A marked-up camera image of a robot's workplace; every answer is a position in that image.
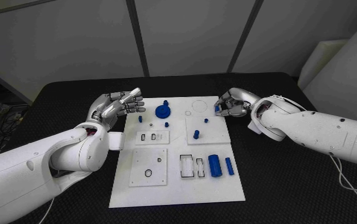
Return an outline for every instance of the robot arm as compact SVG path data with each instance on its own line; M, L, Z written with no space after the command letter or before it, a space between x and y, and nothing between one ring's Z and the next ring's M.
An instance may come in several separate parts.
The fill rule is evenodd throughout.
M214 106L217 116L240 117L250 110L249 129L257 134L265 133L276 141L288 136L296 144L357 163L357 121L301 111L282 97L260 99L239 88L223 94Z
M102 94L86 122L0 154L0 223L24 216L96 171L108 150L122 150L124 134L108 132L116 118L145 108L139 88ZM52 176L50 168L69 174Z

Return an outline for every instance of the gray wall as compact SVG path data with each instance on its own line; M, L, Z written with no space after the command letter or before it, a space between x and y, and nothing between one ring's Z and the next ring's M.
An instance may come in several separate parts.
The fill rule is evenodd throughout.
M354 0L0 0L0 79L33 101L55 81L298 76L318 42L355 33L355 17Z

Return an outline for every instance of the black ring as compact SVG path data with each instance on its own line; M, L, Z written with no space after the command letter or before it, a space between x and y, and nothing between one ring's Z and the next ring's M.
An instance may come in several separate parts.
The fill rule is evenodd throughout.
M150 169L145 170L145 177L151 177L152 171Z

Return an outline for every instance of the black table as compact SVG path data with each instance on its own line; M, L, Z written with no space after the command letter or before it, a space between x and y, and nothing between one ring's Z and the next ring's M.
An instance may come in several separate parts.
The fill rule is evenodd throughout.
M272 94L314 110L296 83L283 73L211 74L56 82L44 86L7 150L72 129L85 121L88 108L106 92L139 87L145 98L220 96L239 87L260 97ZM329 157L276 142L247 129L249 116L226 118L245 202L109 209L118 152L109 151L99 171L56 197L44 223L357 223L357 196L338 185ZM124 131L121 117L114 131ZM357 165L344 162L357 185ZM37 223L46 203L14 223Z

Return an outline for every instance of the robotic hand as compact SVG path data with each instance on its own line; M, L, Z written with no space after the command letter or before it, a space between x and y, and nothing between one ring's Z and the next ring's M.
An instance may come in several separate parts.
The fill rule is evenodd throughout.
M260 98L232 88L214 104L217 116L242 117L250 110L249 129L281 141L292 141L312 150L357 163L357 121L315 111L282 96Z
M108 150L122 150L124 134L108 132L118 116L144 112L139 88L102 94L86 122L0 154L0 223L23 217L96 171ZM59 171L52 176L50 168Z

